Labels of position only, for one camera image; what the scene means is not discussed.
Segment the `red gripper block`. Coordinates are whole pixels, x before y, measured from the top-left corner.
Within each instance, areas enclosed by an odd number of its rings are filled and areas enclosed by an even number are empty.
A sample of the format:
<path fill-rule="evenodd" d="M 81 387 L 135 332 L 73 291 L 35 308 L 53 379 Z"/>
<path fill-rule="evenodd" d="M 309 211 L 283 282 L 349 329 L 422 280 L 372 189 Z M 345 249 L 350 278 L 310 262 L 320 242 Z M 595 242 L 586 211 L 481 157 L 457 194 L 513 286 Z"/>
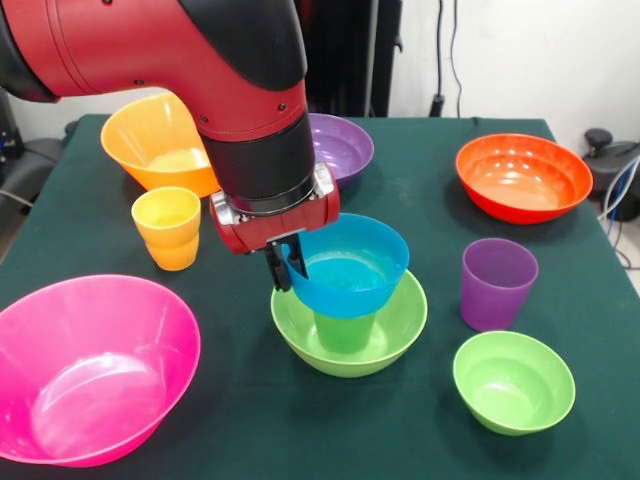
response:
<path fill-rule="evenodd" d="M 307 278 L 299 233 L 314 231 L 338 219 L 340 212 L 339 189 L 327 164 L 317 164 L 311 177 L 313 190 L 299 204 L 275 215 L 255 216 L 233 209 L 225 194 L 214 194 L 214 223 L 216 230 L 234 254 L 251 253 L 264 249 L 265 258 L 276 290 L 287 292 L 291 280 L 282 257 L 282 245 L 287 245 L 287 261 L 294 271 Z"/>

